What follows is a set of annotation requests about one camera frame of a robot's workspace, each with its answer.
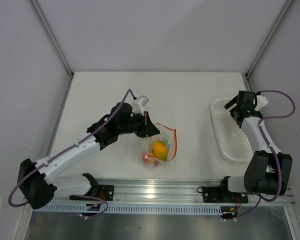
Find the yellow green mango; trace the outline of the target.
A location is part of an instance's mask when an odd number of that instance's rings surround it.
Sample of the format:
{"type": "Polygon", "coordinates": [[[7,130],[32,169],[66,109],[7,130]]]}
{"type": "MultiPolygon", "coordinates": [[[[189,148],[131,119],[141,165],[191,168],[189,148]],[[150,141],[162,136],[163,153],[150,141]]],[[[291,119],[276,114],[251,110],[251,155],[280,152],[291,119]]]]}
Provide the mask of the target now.
{"type": "Polygon", "coordinates": [[[152,146],[152,153],[157,159],[166,161],[168,159],[169,148],[162,141],[156,141],[152,146]]]}

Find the white cauliflower with leaves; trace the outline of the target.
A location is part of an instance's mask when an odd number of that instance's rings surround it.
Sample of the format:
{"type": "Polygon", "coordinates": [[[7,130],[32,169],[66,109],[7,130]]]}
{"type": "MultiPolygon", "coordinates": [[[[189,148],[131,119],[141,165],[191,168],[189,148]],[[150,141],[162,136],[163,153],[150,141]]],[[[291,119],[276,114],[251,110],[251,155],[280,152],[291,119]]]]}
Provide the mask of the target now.
{"type": "Polygon", "coordinates": [[[171,139],[167,135],[158,134],[152,136],[149,140],[150,145],[152,146],[156,141],[163,142],[168,148],[171,146],[171,139]]]}

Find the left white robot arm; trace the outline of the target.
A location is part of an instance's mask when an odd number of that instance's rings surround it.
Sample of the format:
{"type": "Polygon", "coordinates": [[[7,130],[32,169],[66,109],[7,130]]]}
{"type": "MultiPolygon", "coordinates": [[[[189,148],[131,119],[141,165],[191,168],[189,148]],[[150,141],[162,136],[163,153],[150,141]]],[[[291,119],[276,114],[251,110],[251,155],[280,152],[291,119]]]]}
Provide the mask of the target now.
{"type": "Polygon", "coordinates": [[[87,128],[75,143],[55,155],[35,162],[29,158],[19,167],[17,187],[32,209],[40,209],[51,200],[68,197],[70,200],[104,199],[102,186],[90,173],[62,177],[62,173],[81,160],[115,143],[120,135],[135,134],[148,138],[160,134],[148,112],[136,113],[128,103],[118,103],[109,114],[87,128]]]}

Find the clear zip top bag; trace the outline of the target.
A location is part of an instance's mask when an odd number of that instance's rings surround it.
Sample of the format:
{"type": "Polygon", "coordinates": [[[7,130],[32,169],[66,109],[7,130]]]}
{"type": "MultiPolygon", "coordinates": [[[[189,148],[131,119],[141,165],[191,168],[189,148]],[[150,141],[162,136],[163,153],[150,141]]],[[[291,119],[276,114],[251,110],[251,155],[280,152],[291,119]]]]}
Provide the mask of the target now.
{"type": "Polygon", "coordinates": [[[159,134],[139,138],[129,151],[130,162],[145,168],[158,168],[173,161],[178,152],[177,130],[157,122],[159,134]]]}

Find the peach fruit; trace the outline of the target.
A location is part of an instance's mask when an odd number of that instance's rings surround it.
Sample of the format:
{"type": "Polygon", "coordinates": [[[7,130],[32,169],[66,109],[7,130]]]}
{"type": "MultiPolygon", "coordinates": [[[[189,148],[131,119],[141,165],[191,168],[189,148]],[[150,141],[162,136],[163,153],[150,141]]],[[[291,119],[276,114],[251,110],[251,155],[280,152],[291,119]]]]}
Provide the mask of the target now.
{"type": "Polygon", "coordinates": [[[147,166],[153,166],[156,167],[160,164],[160,162],[152,155],[149,154],[143,154],[142,155],[142,161],[147,166]]]}

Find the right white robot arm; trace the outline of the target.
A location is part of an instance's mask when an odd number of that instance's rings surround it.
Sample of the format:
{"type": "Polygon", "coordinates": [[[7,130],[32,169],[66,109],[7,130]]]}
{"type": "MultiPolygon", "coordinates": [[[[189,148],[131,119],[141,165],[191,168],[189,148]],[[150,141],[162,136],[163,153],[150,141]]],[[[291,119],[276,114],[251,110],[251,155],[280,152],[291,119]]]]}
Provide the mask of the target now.
{"type": "Polygon", "coordinates": [[[246,135],[253,156],[242,176],[226,176],[221,181],[218,196],[229,202],[236,194],[253,194],[266,202],[273,202],[285,194],[293,159],[283,153],[268,133],[260,112],[266,105],[262,91],[241,90],[224,105],[230,116],[246,135]]]}

